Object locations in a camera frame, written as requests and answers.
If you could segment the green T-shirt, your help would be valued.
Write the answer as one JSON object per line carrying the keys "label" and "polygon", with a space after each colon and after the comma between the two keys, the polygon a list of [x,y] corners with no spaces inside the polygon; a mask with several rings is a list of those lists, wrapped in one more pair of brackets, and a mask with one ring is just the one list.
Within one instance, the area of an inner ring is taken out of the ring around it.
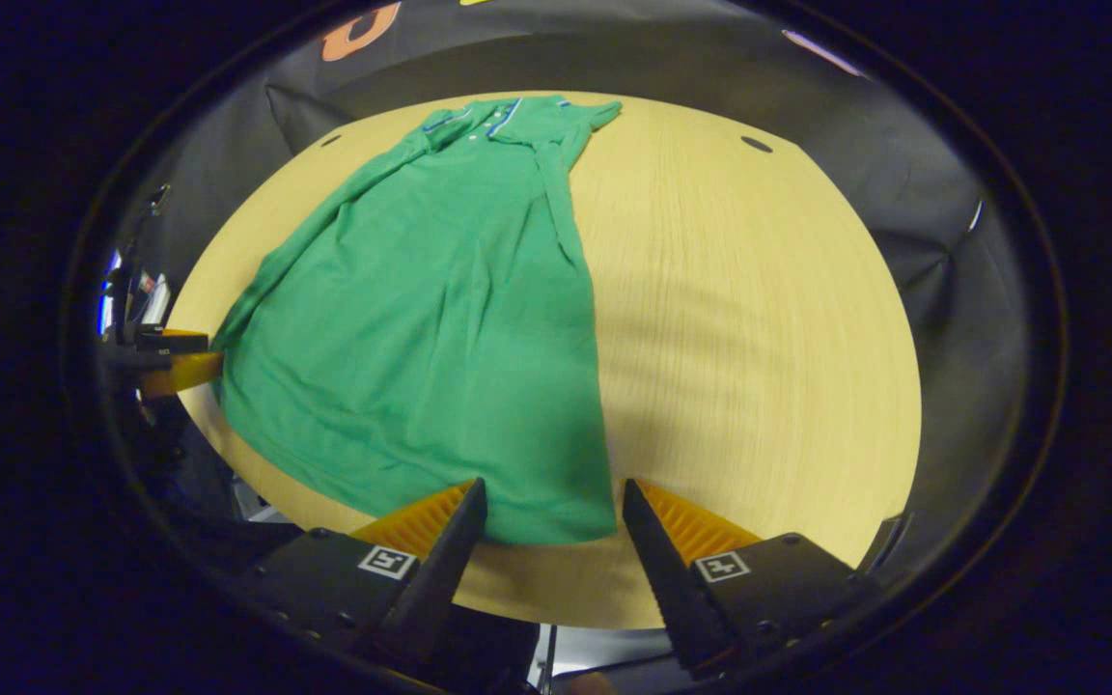
{"label": "green T-shirt", "polygon": [[486,539],[615,533],[595,292],[570,176],[618,101],[431,111],[264,257],[214,338],[254,451],[383,517],[471,479]]}

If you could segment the black backdrop cloth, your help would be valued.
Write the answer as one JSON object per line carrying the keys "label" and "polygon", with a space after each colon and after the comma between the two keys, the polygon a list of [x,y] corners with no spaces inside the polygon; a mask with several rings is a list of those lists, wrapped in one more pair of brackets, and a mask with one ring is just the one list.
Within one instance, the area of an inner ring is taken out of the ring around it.
{"label": "black backdrop cloth", "polygon": [[922,434],[878,580],[922,567],[996,479],[1031,374],[1015,225],[959,147],[874,76],[728,0],[399,0],[239,80],[168,146],[135,261],[177,292],[266,178],[335,127],[438,97],[550,88],[654,98],[800,146],[846,195],[907,312]]}

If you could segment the bright computer screen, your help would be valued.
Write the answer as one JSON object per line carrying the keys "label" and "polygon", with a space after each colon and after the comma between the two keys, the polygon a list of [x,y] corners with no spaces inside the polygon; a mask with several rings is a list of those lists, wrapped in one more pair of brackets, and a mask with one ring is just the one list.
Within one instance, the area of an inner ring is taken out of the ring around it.
{"label": "bright computer screen", "polygon": [[109,264],[107,264],[105,280],[102,280],[101,294],[98,299],[97,309],[97,332],[98,335],[105,335],[105,332],[115,326],[115,309],[119,300],[116,299],[115,290],[116,282],[120,276],[120,269],[123,268],[125,259],[123,255],[118,249],[112,251]]}

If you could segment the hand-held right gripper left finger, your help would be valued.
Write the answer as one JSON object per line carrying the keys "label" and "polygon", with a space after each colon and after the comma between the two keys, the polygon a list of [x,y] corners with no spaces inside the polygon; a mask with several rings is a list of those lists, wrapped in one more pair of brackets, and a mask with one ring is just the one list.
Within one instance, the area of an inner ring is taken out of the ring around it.
{"label": "hand-held right gripper left finger", "polygon": [[312,527],[235,573],[228,589],[331,658],[419,667],[441,641],[487,515],[486,481],[463,481],[357,532]]}

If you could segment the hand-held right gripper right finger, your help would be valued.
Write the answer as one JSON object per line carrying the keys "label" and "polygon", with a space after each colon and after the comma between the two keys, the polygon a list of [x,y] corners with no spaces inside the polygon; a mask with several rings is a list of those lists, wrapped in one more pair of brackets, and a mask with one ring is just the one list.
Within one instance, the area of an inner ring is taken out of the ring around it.
{"label": "hand-held right gripper right finger", "polygon": [[797,646],[881,589],[802,534],[764,540],[652,481],[625,480],[622,512],[676,659],[693,677]]}

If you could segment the white side table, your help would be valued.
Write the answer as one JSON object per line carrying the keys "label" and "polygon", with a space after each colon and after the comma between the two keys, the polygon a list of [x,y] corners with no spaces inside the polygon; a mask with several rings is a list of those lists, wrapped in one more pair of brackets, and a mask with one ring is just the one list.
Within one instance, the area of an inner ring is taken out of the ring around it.
{"label": "white side table", "polygon": [[166,320],[166,314],[171,305],[171,289],[169,289],[168,278],[166,274],[158,274],[157,277],[151,278],[150,282],[146,282],[147,300],[143,304],[142,312],[138,317],[138,321],[142,324],[163,324]]}

